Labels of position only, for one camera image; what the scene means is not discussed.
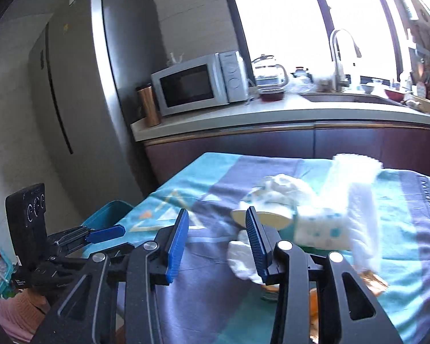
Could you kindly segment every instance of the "black robotic mount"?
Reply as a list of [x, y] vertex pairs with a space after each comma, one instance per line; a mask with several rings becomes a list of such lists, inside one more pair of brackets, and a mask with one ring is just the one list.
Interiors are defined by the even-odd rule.
[[[31, 344], [113, 344], [121, 281], [126, 282], [126, 343], [161, 344], [155, 286], [169, 285], [177, 275], [189, 226], [187, 211], [182, 209], [175, 225], [159, 230], [153, 241], [136, 248], [125, 243], [75, 259], [66, 256], [90, 241], [120, 236], [121, 229], [98, 232], [81, 226], [46, 236], [42, 195], [40, 184], [6, 200], [13, 245], [21, 259], [14, 280], [20, 288], [33, 287], [53, 298]], [[310, 342], [310, 281], [317, 282], [320, 343], [402, 344], [375, 296], [340, 253], [306, 254], [263, 226], [253, 207], [246, 212], [246, 227], [258, 274], [265, 284], [280, 286], [271, 344]]]

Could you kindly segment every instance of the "pink cloth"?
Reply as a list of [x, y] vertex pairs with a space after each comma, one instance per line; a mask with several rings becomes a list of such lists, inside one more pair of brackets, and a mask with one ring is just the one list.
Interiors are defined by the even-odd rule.
[[0, 325], [8, 336], [24, 342], [32, 339], [45, 317], [37, 306], [47, 311], [46, 299], [27, 290], [7, 300], [0, 298]]

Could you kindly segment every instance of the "stainless steel refrigerator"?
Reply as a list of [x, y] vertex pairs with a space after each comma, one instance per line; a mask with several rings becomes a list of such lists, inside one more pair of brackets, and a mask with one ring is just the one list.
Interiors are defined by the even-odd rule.
[[156, 189], [130, 124], [142, 117], [135, 88], [166, 61], [153, 0], [65, 0], [33, 47], [36, 120], [85, 218], [111, 200], [137, 204]]

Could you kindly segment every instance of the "microwave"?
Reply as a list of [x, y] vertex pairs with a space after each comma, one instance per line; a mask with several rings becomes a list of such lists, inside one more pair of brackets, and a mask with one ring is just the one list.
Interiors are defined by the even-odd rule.
[[245, 101], [249, 86], [238, 51], [175, 64], [151, 75], [161, 115]]

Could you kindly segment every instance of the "blue tablecloth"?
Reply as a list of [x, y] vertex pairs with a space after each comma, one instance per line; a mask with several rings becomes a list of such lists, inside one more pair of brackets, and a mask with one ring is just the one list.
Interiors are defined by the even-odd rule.
[[[180, 273], [171, 286], [158, 290], [164, 342], [266, 344], [275, 304], [262, 300], [261, 287], [236, 278], [226, 263], [228, 242], [240, 230], [230, 211], [268, 175], [301, 178], [319, 193], [331, 164], [204, 154], [119, 221], [124, 237], [90, 245], [84, 254], [153, 239], [157, 228], [172, 225], [179, 209], [186, 208], [191, 222]], [[405, 344], [415, 344], [430, 328], [430, 178], [383, 170], [374, 194], [382, 232], [379, 275], [389, 283], [379, 301]], [[281, 236], [290, 239], [290, 230]]]

